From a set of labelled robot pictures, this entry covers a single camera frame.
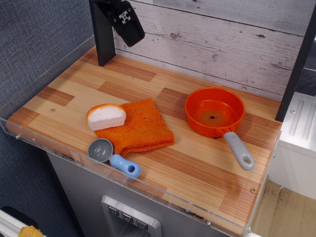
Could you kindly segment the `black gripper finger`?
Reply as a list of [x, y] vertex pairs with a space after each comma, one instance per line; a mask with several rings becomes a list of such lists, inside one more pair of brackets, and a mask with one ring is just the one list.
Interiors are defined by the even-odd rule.
[[97, 6], [128, 47], [145, 37], [141, 23], [127, 0], [98, 0]]

